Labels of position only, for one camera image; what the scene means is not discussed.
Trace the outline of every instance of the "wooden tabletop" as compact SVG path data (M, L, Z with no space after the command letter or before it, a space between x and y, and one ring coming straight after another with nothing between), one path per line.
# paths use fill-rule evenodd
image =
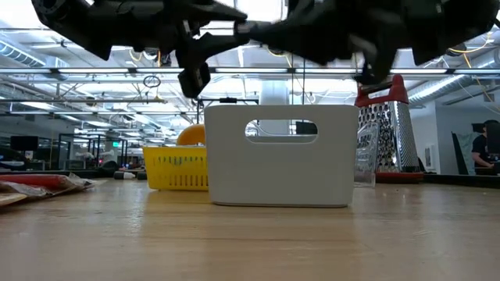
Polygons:
M344 209L241 208L110 180L0 208L0 279L495 280L500 190L378 186Z

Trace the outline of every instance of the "orange object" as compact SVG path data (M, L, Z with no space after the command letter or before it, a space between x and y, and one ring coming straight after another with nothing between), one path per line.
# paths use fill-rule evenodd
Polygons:
M205 144L205 125L195 124L184 129L177 138L177 145Z

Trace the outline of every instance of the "metal grater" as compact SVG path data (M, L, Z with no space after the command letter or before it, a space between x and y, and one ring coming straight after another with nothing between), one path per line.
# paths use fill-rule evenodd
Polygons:
M369 98L382 90L389 95ZM359 89L355 105L359 107L359 128L378 123L378 173L419 173L415 138L409 115L408 95L402 76L396 75L387 84Z

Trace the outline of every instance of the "desk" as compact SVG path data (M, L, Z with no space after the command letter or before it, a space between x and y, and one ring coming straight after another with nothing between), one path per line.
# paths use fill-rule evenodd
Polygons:
M2 280L494 280L500 190L355 190L344 209L239 208L109 180L0 210Z

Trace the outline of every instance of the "yellow plastic basket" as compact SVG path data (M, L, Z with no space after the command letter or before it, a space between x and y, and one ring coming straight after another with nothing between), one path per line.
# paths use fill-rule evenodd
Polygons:
M142 148L149 188L208 190L206 148Z

